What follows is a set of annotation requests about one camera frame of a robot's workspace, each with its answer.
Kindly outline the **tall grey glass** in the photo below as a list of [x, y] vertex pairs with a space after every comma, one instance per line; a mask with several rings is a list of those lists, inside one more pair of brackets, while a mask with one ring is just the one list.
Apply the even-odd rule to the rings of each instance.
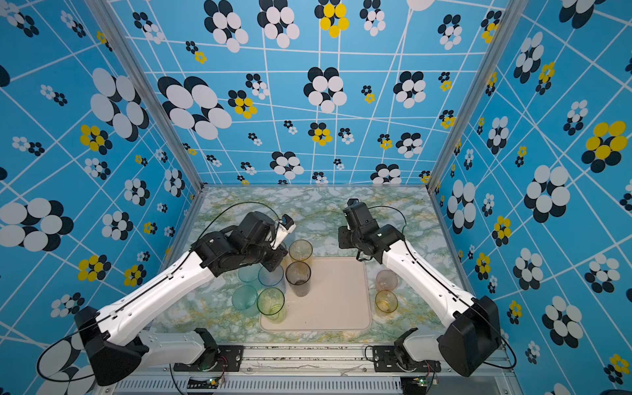
[[308, 263], [295, 261], [286, 269], [286, 281], [297, 297], [304, 297], [309, 294], [310, 279], [312, 271]]

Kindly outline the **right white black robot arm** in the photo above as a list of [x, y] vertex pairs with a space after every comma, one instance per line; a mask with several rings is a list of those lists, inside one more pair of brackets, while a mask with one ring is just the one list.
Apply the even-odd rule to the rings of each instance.
[[469, 377], [501, 347], [499, 310], [488, 297], [477, 299], [432, 267], [405, 235], [392, 225], [381, 226], [367, 205], [357, 198], [343, 209], [347, 225], [338, 229], [342, 250], [354, 249], [356, 259], [368, 260], [394, 272], [434, 310], [445, 332], [437, 337], [409, 329], [394, 343], [394, 356], [403, 370], [434, 360], [445, 361], [462, 377]]

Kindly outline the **tall yellow glass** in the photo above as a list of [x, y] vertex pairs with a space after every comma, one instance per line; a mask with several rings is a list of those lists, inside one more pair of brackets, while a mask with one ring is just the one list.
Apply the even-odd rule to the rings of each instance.
[[308, 240], [295, 240], [289, 248], [291, 261], [303, 262], [311, 265], [314, 257], [314, 247]]

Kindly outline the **tall green glass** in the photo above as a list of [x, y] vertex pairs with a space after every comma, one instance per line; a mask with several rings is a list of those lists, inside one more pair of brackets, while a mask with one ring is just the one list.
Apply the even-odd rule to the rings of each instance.
[[261, 291], [257, 299], [257, 308], [261, 316], [273, 323], [280, 323], [286, 318], [286, 298], [282, 290], [276, 287]]

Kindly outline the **textured blue glass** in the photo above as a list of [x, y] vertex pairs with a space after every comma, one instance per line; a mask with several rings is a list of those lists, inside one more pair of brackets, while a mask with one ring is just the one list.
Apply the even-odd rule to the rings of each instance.
[[258, 272], [258, 281], [263, 288], [277, 288], [286, 293], [286, 280], [283, 266], [278, 266], [273, 271], [261, 267]]

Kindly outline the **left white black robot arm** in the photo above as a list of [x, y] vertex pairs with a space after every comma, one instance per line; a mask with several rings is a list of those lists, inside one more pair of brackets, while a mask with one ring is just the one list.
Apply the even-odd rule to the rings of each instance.
[[152, 334], [146, 326], [189, 292], [224, 273], [257, 263], [274, 271], [288, 253], [284, 239], [295, 228], [288, 215], [274, 221], [261, 212], [250, 212], [240, 225], [202, 235], [171, 266], [124, 298], [101, 309], [81, 310], [75, 323], [96, 383], [106, 387], [139, 368], [156, 365], [224, 368], [219, 347], [206, 329]]

